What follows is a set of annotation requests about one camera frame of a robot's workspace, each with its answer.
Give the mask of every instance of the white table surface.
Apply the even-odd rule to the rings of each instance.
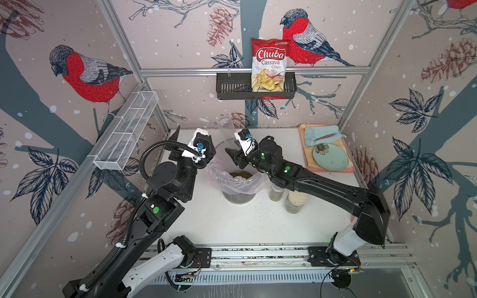
[[[178,141],[187,144],[194,131],[181,130]],[[223,140],[218,129],[208,132],[215,146]],[[273,136],[282,147],[285,160],[305,165],[298,128],[250,129],[250,132],[258,142],[267,135]],[[169,151],[165,151],[161,162],[168,161],[168,156]],[[352,173],[320,175],[358,186]],[[351,220],[348,212],[311,195],[299,213],[290,214],[283,207],[288,190],[279,202],[269,199],[269,191],[270,184],[250,202],[236,205],[227,201],[220,190],[207,184],[205,170],[198,170],[192,200],[180,202],[185,210],[162,238],[169,243],[176,236],[185,235],[195,244],[329,242],[333,234]]]

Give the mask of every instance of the black wall basket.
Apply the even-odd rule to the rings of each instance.
[[[230,78],[226,72],[217,73],[217,98],[231,99],[259,99],[261,97],[278,97],[277,99],[291,99],[297,91],[294,72],[285,73],[285,82],[282,92],[253,92],[249,72],[233,72]]]

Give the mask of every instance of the chip bag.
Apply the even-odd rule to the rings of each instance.
[[[283,91],[290,41],[252,38],[252,90]]]

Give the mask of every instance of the plastic bag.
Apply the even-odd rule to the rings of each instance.
[[[220,143],[216,147],[217,154],[209,162],[206,170],[207,183],[215,188],[220,189],[226,194],[256,194],[269,182],[269,177],[265,173],[259,173],[255,168],[248,165],[241,170],[236,166],[230,156],[225,152],[225,145]],[[229,173],[237,173],[247,171],[254,174],[249,179],[237,176],[232,177]]]

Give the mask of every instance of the zip tie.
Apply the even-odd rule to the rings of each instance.
[[[85,284],[80,285],[80,291],[87,292],[91,290],[90,288],[87,288]]]

